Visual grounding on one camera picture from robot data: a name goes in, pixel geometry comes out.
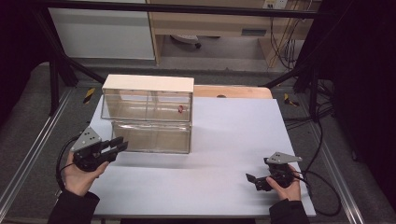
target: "white tabletop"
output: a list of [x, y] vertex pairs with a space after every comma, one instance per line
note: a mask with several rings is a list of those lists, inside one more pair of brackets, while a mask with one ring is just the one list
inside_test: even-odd
[[[91, 126], [108, 140], [101, 108], [102, 99]], [[96, 217], [268, 216], [276, 192], [257, 191], [246, 174], [269, 175], [263, 158], [276, 151], [294, 155], [276, 100], [195, 97], [192, 117], [190, 154], [121, 152], [110, 163], [91, 188]], [[302, 194], [314, 216], [303, 183]]]

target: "hand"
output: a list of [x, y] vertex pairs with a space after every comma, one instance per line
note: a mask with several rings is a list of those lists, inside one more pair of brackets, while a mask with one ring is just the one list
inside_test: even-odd
[[[73, 163], [73, 152], [69, 152], [66, 164]], [[64, 168], [65, 188], [70, 192], [83, 197], [91, 188], [93, 181], [107, 168], [109, 162], [105, 161], [93, 172], [84, 172], [73, 164]]]
[[[297, 171], [289, 165], [290, 169], [293, 171], [294, 175], [298, 175]], [[294, 178], [293, 181], [291, 182], [290, 186], [287, 188], [282, 188], [280, 187], [276, 181], [271, 178], [267, 177], [265, 179], [267, 183], [277, 192], [277, 195], [279, 196], [280, 200], [285, 200], [289, 199], [289, 201], [300, 201], [301, 200], [301, 189], [300, 189], [300, 180], [297, 178]]]

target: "gray carpet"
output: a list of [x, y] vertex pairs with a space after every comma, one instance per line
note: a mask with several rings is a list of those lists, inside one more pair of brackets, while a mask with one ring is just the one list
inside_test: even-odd
[[[185, 66], [183, 69], [177, 69], [175, 67], [172, 69], [170, 65], [166, 67], [167, 64], [163, 64], [162, 67], [95, 67], [94, 70], [104, 77], [108, 73], [131, 74], [136, 71], [139, 74], [195, 77], [196, 84], [256, 86], [266, 83], [273, 78], [272, 75], [261, 70], [242, 72], [239, 70], [224, 70], [223, 68], [219, 68], [208, 72], [205, 70], [210, 70], [210, 64], [202, 64], [201, 61], [193, 60], [183, 61], [183, 63], [185, 63], [183, 64]], [[191, 67], [198, 66], [196, 63], [200, 63], [205, 69], [192, 70], [187, 73], [188, 63], [191, 64]], [[64, 113], [60, 117], [58, 124], [55, 126], [14, 203], [9, 208], [6, 219], [10, 220], [23, 217], [45, 220], [48, 217], [51, 207], [56, 201], [54, 193], [57, 190], [57, 185], [54, 178], [54, 167], [58, 152], [64, 142], [71, 136], [85, 129], [88, 125], [87, 121], [91, 119], [101, 95], [100, 87], [97, 87], [90, 103], [84, 105], [82, 101], [88, 90], [86, 85], [91, 84], [84, 84], [84, 82], [90, 82], [89, 78], [80, 77], [80, 79], [82, 79], [81, 83], [83, 85], [80, 84], [81, 87], [75, 88], [74, 95], [66, 106]], [[278, 100], [284, 118], [305, 117], [306, 114], [301, 106], [286, 105], [283, 102], [285, 92], [290, 95], [292, 101], [299, 100], [297, 95], [293, 94], [291, 88], [289, 88], [292, 82], [293, 80], [288, 80], [281, 87], [274, 88], [273, 95]], [[38, 132], [48, 117], [49, 111], [49, 71], [46, 67], [37, 67], [32, 73], [28, 87], [14, 108], [11, 117], [0, 129], [0, 140], [2, 143], [0, 145], [0, 159], [2, 159], [3, 166], [3, 169], [0, 170], [0, 176], [2, 176], [0, 190], [2, 192], [7, 187], [7, 183], [13, 174], [17, 171], [19, 164], [30, 146], [35, 141]], [[338, 126], [336, 118], [327, 117], [321, 123], [323, 125], [325, 140], [331, 148], [337, 165], [342, 170], [342, 175], [366, 223], [396, 223], [395, 212], [391, 209], [388, 201], [371, 177], [366, 165], [351, 159], [349, 145]], [[304, 158], [304, 161], [300, 164], [301, 168], [304, 169], [318, 145], [312, 129], [308, 124], [305, 124], [299, 128], [290, 130], [289, 136], [296, 155]], [[311, 170], [330, 180], [321, 154], [318, 155]], [[310, 177], [309, 181], [313, 191], [312, 201], [314, 206], [324, 212], [333, 211], [337, 205], [333, 193], [320, 180]], [[312, 223], [349, 223], [344, 209], [335, 217], [317, 215], [316, 217], [311, 217], [310, 220]], [[257, 223], [268, 223], [268, 220], [257, 220]]]

